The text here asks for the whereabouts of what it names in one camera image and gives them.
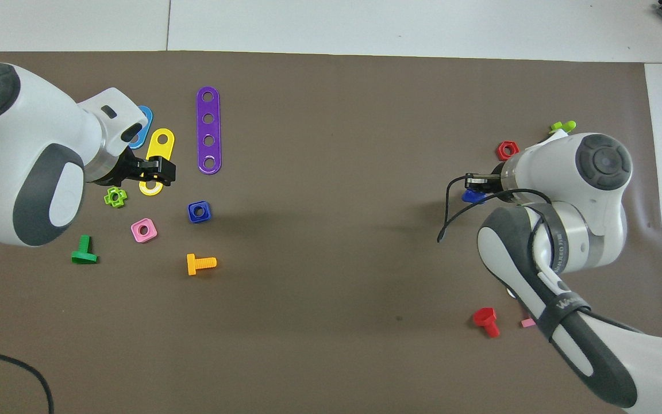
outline lime green bolt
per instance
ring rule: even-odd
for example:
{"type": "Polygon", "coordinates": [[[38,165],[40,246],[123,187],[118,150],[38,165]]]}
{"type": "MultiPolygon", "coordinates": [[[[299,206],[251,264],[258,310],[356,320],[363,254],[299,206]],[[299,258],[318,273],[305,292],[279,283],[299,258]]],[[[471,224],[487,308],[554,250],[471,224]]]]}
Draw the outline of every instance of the lime green bolt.
{"type": "Polygon", "coordinates": [[[89,244],[91,244],[91,236],[83,234],[78,242],[78,251],[71,253],[71,261],[78,265],[89,265],[97,262],[99,257],[88,252],[89,244]]]}
{"type": "Polygon", "coordinates": [[[557,129],[563,129],[563,132],[570,133],[570,131],[573,131],[575,128],[576,128],[576,121],[568,121],[565,124],[563,124],[562,122],[556,122],[553,125],[551,125],[551,132],[554,132],[557,129]]]}
{"type": "Polygon", "coordinates": [[[119,187],[112,187],[107,190],[106,195],[103,197],[105,204],[111,205],[115,209],[124,207],[124,200],[126,200],[126,191],[119,187]]]}

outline plastic toy piece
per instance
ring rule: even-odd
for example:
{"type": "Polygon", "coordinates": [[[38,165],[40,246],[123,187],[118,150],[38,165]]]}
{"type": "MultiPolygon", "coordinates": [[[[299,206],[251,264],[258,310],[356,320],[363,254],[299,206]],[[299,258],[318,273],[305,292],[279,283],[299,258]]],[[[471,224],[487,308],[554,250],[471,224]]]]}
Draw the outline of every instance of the plastic toy piece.
{"type": "MultiPolygon", "coordinates": [[[[160,155],[166,160],[170,160],[170,156],[173,154],[173,145],[175,144],[175,136],[173,131],[168,128],[160,128],[157,131],[152,133],[152,136],[149,139],[149,147],[147,147],[147,158],[160,155]],[[160,144],[160,137],[164,136],[166,138],[165,144],[160,144]]],[[[155,187],[149,189],[147,188],[147,183],[140,181],[140,191],[145,196],[156,196],[163,191],[162,183],[155,183],[155,187]]]]}
{"type": "Polygon", "coordinates": [[[126,199],[126,191],[120,189],[119,187],[111,187],[106,191],[106,195],[103,196],[103,202],[111,205],[115,209],[124,207],[124,200],[126,199]]]}
{"type": "Polygon", "coordinates": [[[211,207],[206,201],[192,202],[188,205],[188,219],[191,223],[202,223],[211,220],[211,207]]]}
{"type": "Polygon", "coordinates": [[[157,236],[155,223],[148,218],[144,218],[132,225],[132,235],[137,243],[145,243],[157,236]]]}
{"type": "Polygon", "coordinates": [[[528,319],[521,320],[520,325],[522,325],[523,328],[535,327],[536,322],[533,320],[533,318],[528,317],[528,319]]]}
{"type": "Polygon", "coordinates": [[[494,313],[494,308],[479,309],[475,312],[473,320],[478,327],[484,328],[489,338],[497,338],[499,336],[499,328],[494,323],[497,320],[497,314],[494,313]]]}
{"type": "Polygon", "coordinates": [[[553,125],[551,125],[551,133],[554,133],[559,129],[563,129],[563,132],[565,133],[570,133],[570,131],[573,131],[575,128],[576,128],[576,121],[568,121],[565,124],[561,122],[556,122],[553,125]]]}
{"type": "Polygon", "coordinates": [[[487,194],[483,192],[473,191],[472,189],[467,189],[464,194],[461,195],[461,199],[465,202],[480,202],[481,199],[486,197],[487,194]]]}
{"type": "Polygon", "coordinates": [[[137,141],[129,143],[129,148],[133,150],[139,149],[145,144],[145,141],[147,140],[147,133],[149,133],[150,126],[152,126],[152,110],[144,105],[140,105],[138,108],[140,108],[142,113],[144,113],[147,117],[147,125],[145,125],[145,128],[140,129],[140,131],[137,133],[137,141]]]}
{"type": "Polygon", "coordinates": [[[186,261],[188,262],[188,275],[195,276],[195,271],[200,269],[210,269],[216,267],[216,257],[205,257],[203,259],[196,259],[195,254],[189,252],[186,255],[186,261]]]}
{"type": "Polygon", "coordinates": [[[497,147],[497,158],[501,162],[506,162],[510,157],[520,152],[517,144],[513,141],[502,141],[497,147]]]}
{"type": "Polygon", "coordinates": [[[204,174],[221,168],[221,112],[218,91],[210,86],[195,95],[195,138],[198,144],[198,169],[204,174]]]}
{"type": "Polygon", "coordinates": [[[78,241],[78,250],[71,253],[71,262],[77,265],[90,265],[97,262],[99,257],[88,252],[90,244],[91,236],[82,234],[81,240],[78,241]]]}

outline pink plastic piece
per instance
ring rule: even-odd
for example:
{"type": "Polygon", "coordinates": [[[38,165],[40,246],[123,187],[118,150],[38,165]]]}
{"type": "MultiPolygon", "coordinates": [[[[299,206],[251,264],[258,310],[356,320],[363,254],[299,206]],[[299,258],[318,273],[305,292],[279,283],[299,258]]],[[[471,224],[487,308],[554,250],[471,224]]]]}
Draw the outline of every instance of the pink plastic piece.
{"type": "Polygon", "coordinates": [[[132,235],[137,243],[150,241],[157,236],[155,223],[150,219],[142,219],[132,225],[132,235]]]}

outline blue plastic piece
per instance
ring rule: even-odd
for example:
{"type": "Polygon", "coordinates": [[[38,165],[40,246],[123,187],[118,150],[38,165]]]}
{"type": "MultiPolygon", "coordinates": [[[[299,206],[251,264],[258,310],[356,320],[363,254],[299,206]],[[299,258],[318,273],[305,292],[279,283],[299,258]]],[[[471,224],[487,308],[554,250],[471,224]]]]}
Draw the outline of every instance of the blue plastic piece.
{"type": "Polygon", "coordinates": [[[465,202],[478,202],[486,196],[487,196],[486,193],[473,191],[472,189],[467,189],[467,191],[465,191],[464,194],[462,194],[461,199],[465,202]]]}
{"type": "Polygon", "coordinates": [[[144,105],[140,105],[138,108],[140,108],[142,113],[144,113],[147,117],[147,125],[145,125],[145,128],[140,129],[140,131],[137,133],[137,141],[129,143],[129,148],[133,150],[136,150],[145,144],[145,141],[147,140],[147,133],[149,133],[150,126],[152,126],[152,110],[144,105]]]}
{"type": "Polygon", "coordinates": [[[191,219],[191,223],[211,220],[211,207],[206,201],[192,202],[188,205],[188,217],[191,219]]]}

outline blue square nut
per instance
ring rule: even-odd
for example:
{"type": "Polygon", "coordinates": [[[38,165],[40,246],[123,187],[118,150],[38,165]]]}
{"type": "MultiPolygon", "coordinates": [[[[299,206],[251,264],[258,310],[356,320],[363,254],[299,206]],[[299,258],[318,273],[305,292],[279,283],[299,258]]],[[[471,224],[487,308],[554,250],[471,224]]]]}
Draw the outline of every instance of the blue square nut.
{"type": "Polygon", "coordinates": [[[202,223],[211,219],[211,207],[208,202],[198,201],[188,205],[188,217],[191,223],[202,223]]]}

